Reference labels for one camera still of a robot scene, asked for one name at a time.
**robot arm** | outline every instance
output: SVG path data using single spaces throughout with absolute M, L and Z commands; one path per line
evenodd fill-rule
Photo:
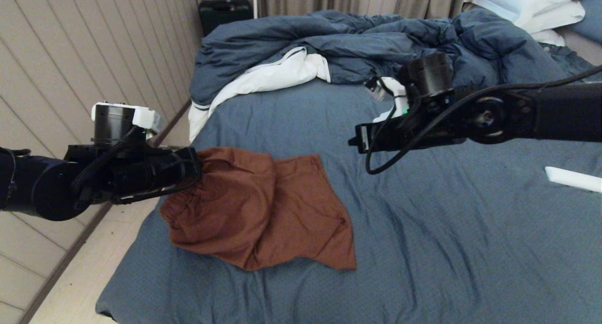
M 366 170 L 378 174 L 411 149 L 459 144 L 467 138 L 496 144 L 513 138 L 602 141 L 602 83 L 567 86 L 602 71 L 596 67 L 555 82 L 505 84 L 479 91 L 452 86 L 452 70 L 445 54 L 413 61 L 399 79 L 407 91 L 409 110 L 395 116 L 394 106 L 385 120 L 355 127 L 349 140 L 359 153 L 367 153 Z M 385 82 L 370 80 L 368 90 Z M 376 151 L 399 150 L 389 162 L 370 168 Z
M 160 116 L 145 107 L 97 103 L 94 144 L 70 145 L 64 159 L 0 148 L 0 210 L 51 221 L 71 219 L 110 200 L 128 204 L 187 189 L 200 178 L 194 148 L 151 148 Z M 179 187 L 171 185 L 187 181 Z

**brown fabric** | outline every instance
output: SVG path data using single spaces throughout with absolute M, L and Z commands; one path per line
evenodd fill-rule
M 355 269 L 351 220 L 318 155 L 274 161 L 266 153 L 211 148 L 198 157 L 200 182 L 161 207 L 174 245 L 245 270 L 295 257 Z

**black cable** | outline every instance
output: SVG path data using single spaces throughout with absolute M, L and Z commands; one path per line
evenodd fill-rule
M 422 103 L 422 99 L 417 98 L 415 100 L 415 103 L 412 106 L 413 109 L 410 109 L 410 111 L 406 114 L 406 116 L 404 116 L 404 119 L 402 120 L 400 125 L 398 125 L 397 129 L 402 129 L 405 126 L 406 122 L 408 122 L 408 120 L 411 119 L 416 114 L 416 112 L 420 109 L 421 103 Z M 385 119 L 385 122 L 382 123 L 382 125 L 379 127 L 378 131 L 376 131 L 376 133 L 374 134 L 374 137 L 372 138 L 372 142 L 370 142 L 370 146 L 368 146 L 368 152 L 366 153 L 365 167 L 366 167 L 366 171 L 369 174 L 372 174 L 372 171 L 373 171 L 372 169 L 370 169 L 370 159 L 372 158 L 374 144 L 377 142 L 378 138 L 380 137 L 380 133 L 383 131 L 383 129 L 385 129 L 385 127 L 387 126 L 387 124 L 389 123 L 391 118 L 393 117 L 393 114 L 396 109 L 397 109 L 397 105 L 395 103 L 393 103 L 393 109 L 391 109 L 391 112 Z
M 27 155 L 30 155 L 30 153 L 32 153 L 32 151 L 30 149 L 19 149 L 19 150 L 12 150 L 12 151 L 15 154 L 15 156 L 27 156 Z
M 80 189 L 82 185 L 87 182 L 98 170 L 100 170 L 105 164 L 108 163 L 113 157 L 115 157 L 120 151 L 127 148 L 130 145 L 129 137 L 131 137 L 135 132 L 140 131 L 142 128 L 139 126 L 132 126 L 129 131 L 125 135 L 121 141 L 115 144 L 111 149 L 107 152 L 103 153 L 101 156 L 97 157 L 88 165 L 84 170 L 82 170 L 77 177 L 71 182 L 71 194 L 75 197 L 79 195 Z
M 8 153 L 8 155 L 13 159 L 13 172 L 11 173 L 10 180 L 8 181 L 8 187 L 6 187 L 6 199 L 0 200 L 0 210 L 6 207 L 6 204 L 8 204 L 8 200 L 13 194 L 13 191 L 15 191 L 17 188 L 17 184 L 15 183 L 15 173 L 17 172 L 17 155 L 11 149 L 0 148 L 0 152 L 2 151 L 6 151 L 6 153 Z
M 467 95 L 466 97 L 460 99 L 460 101 L 457 101 L 457 103 L 455 103 L 451 107 L 443 110 L 443 112 L 441 112 L 441 114 L 439 114 L 436 118 L 434 118 L 432 121 L 430 121 L 430 123 L 424 129 L 422 129 L 419 133 L 417 133 L 417 135 L 415 137 L 413 137 L 410 140 L 410 142 L 408 142 L 408 144 L 406 144 L 398 153 L 396 153 L 396 155 L 394 157 L 389 159 L 389 161 L 387 161 L 384 165 L 381 165 L 380 167 L 375 168 L 374 170 L 370 170 L 370 162 L 367 157 L 366 158 L 366 171 L 368 172 L 368 174 L 380 174 L 381 172 L 387 170 L 392 165 L 397 163 L 397 161 L 399 161 L 399 159 L 401 159 L 401 157 L 403 157 L 406 153 L 408 153 L 416 144 L 418 144 L 422 140 L 422 138 L 424 138 L 424 136 L 426 134 L 428 134 L 428 132 L 430 132 L 432 129 L 437 127 L 439 125 L 439 123 L 441 123 L 443 120 L 448 118 L 449 115 L 456 112 L 458 109 L 464 107 L 464 105 L 466 105 L 468 103 L 472 103 L 473 101 L 476 101 L 480 97 L 483 97 L 484 95 L 487 95 L 490 92 L 499 91 L 499 90 L 544 90 L 546 88 L 564 86 L 565 84 L 569 84 L 576 80 L 583 79 L 585 77 L 589 77 L 589 76 L 596 74 L 598 72 L 601 72 L 601 71 L 602 71 L 602 65 L 599 65 L 597 67 L 589 69 L 588 71 L 584 71 L 578 75 L 571 76 L 571 77 L 568 77 L 565 79 L 553 80 L 551 82 L 544 82 L 544 83 L 502 84 L 501 86 L 485 88 L 485 89 L 479 90 L 473 94 Z

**wooden floor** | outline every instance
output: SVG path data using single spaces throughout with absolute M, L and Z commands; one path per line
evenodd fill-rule
M 174 126 L 163 145 L 189 145 L 187 116 Z M 96 300 L 158 200 L 113 206 L 67 266 L 30 324 L 115 324 L 111 318 L 95 313 Z

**black suitcase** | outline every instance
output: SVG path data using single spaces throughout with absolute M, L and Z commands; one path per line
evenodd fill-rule
M 204 0 L 198 5 L 198 15 L 207 36 L 220 24 L 253 18 L 253 10 L 247 0 Z

